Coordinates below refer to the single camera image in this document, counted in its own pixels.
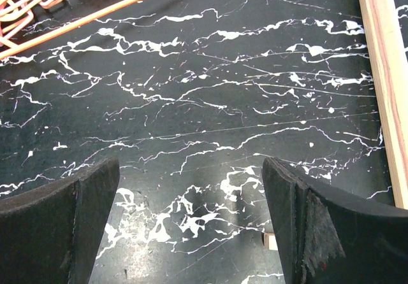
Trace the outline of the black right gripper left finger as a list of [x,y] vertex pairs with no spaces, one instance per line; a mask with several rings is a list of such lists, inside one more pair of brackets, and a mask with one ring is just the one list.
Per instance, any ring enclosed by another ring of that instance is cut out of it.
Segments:
[[1,200],[1,283],[88,283],[119,180],[107,159]]

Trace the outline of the orange thin hanger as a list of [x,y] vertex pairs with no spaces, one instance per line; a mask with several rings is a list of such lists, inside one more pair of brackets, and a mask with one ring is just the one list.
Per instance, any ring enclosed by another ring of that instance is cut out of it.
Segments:
[[141,1],[141,0],[122,0],[122,1],[120,1],[118,3],[112,4],[110,6],[107,6],[106,8],[103,8],[102,10],[98,10],[98,11],[96,11],[94,13],[91,13],[91,14],[85,16],[85,17],[82,17],[82,18],[80,18],[80,19],[78,19],[78,20],[76,20],[74,22],[71,22],[71,23],[69,23],[69,24],[67,24],[67,25],[65,25],[63,27],[60,27],[60,28],[55,29],[53,31],[50,31],[48,33],[42,34],[41,36],[38,36],[38,37],[36,37],[34,39],[26,41],[26,42],[24,42],[22,44],[18,45],[18,44],[12,43],[11,46],[9,47],[9,49],[1,52],[1,60],[5,59],[5,58],[7,58],[9,56],[18,54],[20,52],[23,52],[24,50],[27,50],[29,48],[32,48],[32,47],[37,46],[39,44],[42,44],[42,43],[44,43],[46,41],[49,41],[51,39],[54,39],[54,38],[56,38],[56,37],[58,37],[58,36],[60,36],[62,34],[65,34],[67,32],[72,31],[73,29],[76,29],[76,28],[81,27],[81,26],[83,26],[85,24],[88,24],[88,23],[90,23],[90,22],[92,22],[92,21],[94,21],[94,20],[96,20],[98,18],[104,17],[105,15],[107,15],[109,13],[113,13],[113,12],[115,12],[115,11],[121,9],[121,8],[127,7],[127,6],[129,6],[131,4],[134,4],[134,3],[138,2],[138,1]]

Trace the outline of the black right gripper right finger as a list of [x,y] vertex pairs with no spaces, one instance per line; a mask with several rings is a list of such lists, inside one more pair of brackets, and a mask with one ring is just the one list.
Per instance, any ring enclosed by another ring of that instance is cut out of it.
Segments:
[[262,180],[286,283],[406,283],[407,211],[268,157]]

